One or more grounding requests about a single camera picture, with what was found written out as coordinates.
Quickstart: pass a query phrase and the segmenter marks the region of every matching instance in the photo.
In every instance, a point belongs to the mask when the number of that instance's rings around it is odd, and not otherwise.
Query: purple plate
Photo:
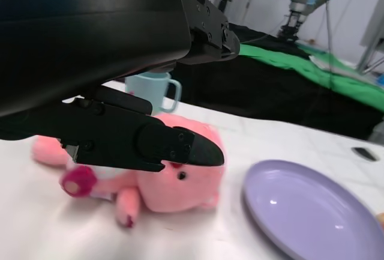
[[[296,163],[268,160],[245,177],[245,201],[263,232],[304,260],[383,260],[384,233],[351,193]]]

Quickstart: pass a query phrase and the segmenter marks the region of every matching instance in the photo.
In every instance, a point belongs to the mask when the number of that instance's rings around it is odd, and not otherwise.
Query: stuffed pig
[[[165,113],[157,118],[170,127],[192,130],[223,150],[218,133],[207,124]],[[56,139],[43,136],[32,147],[32,156],[45,165],[67,167],[60,184],[70,196],[114,200],[118,222],[129,228],[140,213],[141,199],[150,210],[160,213],[216,207],[224,172],[224,166],[201,167],[168,161],[163,161],[165,168],[159,173],[78,165]]]

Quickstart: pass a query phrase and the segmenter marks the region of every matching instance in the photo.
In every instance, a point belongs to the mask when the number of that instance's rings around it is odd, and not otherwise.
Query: white table
[[[124,88],[116,82],[108,86]],[[113,204],[69,198],[58,184],[61,171],[30,159],[33,139],[1,141],[0,259],[287,259],[250,225],[241,204],[243,177],[253,163],[263,159],[307,165],[356,193],[372,212],[384,212],[383,147],[187,104],[180,104],[176,113],[216,126],[223,138],[227,171],[215,213],[144,211],[134,229],[121,229],[115,223]],[[369,147],[383,160],[359,159],[350,150],[354,146]]]

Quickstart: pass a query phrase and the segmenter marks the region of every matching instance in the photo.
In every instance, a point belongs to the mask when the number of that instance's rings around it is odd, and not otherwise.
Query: black fabric
[[[367,139],[383,117],[375,108],[323,89],[293,70],[244,56],[193,66],[178,64],[171,74],[183,85],[184,103],[247,118]],[[173,98],[172,86],[167,96]]]
[[[298,56],[306,60],[310,59],[310,54],[298,48],[295,43],[287,43],[285,41],[281,41],[274,36],[254,31],[250,28],[247,28],[246,26],[230,24],[229,28],[238,36],[240,43],[247,42],[246,44],[250,46],[259,47],[274,52],[282,52],[285,54]]]

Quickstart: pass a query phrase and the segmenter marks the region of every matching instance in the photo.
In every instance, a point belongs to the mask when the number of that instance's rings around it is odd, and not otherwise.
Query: plush pig ear
[[[216,192],[212,197],[205,201],[200,207],[203,209],[213,209],[216,208],[219,200],[218,192]]]

